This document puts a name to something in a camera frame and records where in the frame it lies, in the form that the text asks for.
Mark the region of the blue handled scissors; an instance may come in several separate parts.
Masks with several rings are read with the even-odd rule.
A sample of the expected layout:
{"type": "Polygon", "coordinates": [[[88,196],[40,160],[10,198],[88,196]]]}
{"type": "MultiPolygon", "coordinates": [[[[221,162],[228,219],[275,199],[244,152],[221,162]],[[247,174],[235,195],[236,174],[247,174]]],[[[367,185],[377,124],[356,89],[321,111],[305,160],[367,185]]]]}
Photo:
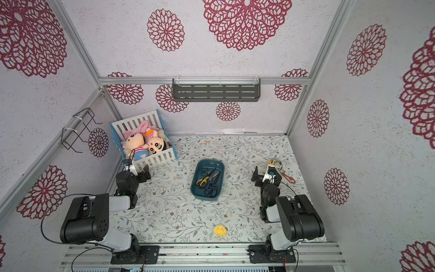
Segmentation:
{"type": "Polygon", "coordinates": [[[220,189],[220,171],[214,174],[214,176],[210,179],[210,181],[207,183],[207,186],[205,188],[205,196],[206,197],[216,197],[218,195],[218,191],[220,189]]]}

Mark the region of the teal storage box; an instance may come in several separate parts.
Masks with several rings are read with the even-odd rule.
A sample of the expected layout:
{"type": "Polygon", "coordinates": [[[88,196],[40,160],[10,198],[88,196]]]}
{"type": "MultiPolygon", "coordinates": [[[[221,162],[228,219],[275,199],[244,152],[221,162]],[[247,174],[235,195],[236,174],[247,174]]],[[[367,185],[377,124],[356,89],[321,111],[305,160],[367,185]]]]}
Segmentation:
{"type": "Polygon", "coordinates": [[[215,159],[198,162],[191,182],[191,194],[202,201],[216,201],[221,194],[225,166],[215,159]]]}

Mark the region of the large black scissors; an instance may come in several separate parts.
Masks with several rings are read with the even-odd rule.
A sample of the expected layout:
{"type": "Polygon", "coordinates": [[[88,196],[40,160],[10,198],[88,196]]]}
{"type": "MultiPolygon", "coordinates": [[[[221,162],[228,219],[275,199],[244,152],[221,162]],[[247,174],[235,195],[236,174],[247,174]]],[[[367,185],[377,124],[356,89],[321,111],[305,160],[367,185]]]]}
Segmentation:
{"type": "Polygon", "coordinates": [[[209,176],[210,174],[213,175],[216,171],[217,171],[217,169],[214,167],[203,167],[200,170],[200,179],[204,179],[207,176],[209,176]]]}

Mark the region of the yellow black handled scissors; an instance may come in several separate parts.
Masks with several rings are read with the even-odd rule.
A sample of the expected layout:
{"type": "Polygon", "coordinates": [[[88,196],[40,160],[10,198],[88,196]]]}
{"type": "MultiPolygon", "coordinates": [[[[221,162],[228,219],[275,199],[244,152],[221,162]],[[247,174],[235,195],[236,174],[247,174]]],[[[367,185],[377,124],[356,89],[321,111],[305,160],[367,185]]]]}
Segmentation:
{"type": "Polygon", "coordinates": [[[208,182],[208,180],[209,180],[212,176],[213,176],[213,175],[210,174],[209,176],[207,176],[207,177],[204,178],[204,179],[199,179],[199,180],[197,180],[197,182],[196,182],[196,186],[198,186],[198,187],[205,187],[206,184],[207,184],[207,182],[208,182]]]}

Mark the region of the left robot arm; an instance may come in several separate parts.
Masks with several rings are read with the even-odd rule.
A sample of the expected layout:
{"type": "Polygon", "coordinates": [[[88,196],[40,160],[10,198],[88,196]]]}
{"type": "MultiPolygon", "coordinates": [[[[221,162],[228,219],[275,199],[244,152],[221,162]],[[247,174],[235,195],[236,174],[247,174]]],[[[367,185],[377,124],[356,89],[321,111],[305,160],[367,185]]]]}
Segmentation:
{"type": "Polygon", "coordinates": [[[138,238],[110,226],[109,214],[136,207],[140,183],[151,179],[149,166],[140,170],[125,160],[124,170],[116,174],[117,194],[81,196],[72,200],[60,230],[63,244],[95,244],[112,254],[111,264],[157,263],[158,246],[140,245],[138,238]]]}

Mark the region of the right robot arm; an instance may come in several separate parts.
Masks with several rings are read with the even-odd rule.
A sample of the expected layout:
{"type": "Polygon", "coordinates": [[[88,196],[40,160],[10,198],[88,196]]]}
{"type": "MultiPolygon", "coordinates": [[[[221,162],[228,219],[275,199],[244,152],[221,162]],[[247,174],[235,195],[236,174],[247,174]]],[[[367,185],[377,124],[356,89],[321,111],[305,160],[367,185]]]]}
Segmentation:
{"type": "Polygon", "coordinates": [[[282,196],[279,185],[282,176],[269,164],[259,174],[256,167],[251,181],[261,189],[260,216],[265,223],[280,223],[281,229],[268,235],[263,245],[248,247],[252,264],[290,264],[298,262],[294,247],[304,240],[321,238],[325,227],[309,198],[304,194],[282,196]]]}

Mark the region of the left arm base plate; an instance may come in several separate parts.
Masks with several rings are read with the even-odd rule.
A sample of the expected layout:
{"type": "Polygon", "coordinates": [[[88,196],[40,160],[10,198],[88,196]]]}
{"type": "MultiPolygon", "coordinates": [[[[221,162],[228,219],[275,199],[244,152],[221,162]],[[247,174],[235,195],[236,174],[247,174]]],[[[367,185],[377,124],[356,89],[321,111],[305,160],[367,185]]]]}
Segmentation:
{"type": "Polygon", "coordinates": [[[160,247],[156,245],[142,245],[138,248],[131,248],[124,252],[116,252],[111,259],[112,265],[146,264],[157,263],[160,247]]]}

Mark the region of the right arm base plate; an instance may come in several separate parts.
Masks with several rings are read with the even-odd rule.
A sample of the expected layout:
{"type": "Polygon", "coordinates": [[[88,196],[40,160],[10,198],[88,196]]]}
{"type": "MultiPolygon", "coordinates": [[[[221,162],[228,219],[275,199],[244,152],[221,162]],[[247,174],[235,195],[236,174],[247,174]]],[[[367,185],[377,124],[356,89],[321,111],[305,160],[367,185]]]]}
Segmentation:
{"type": "Polygon", "coordinates": [[[248,255],[252,264],[293,264],[297,262],[295,252],[292,248],[275,250],[272,246],[265,244],[249,245],[248,255]]]}

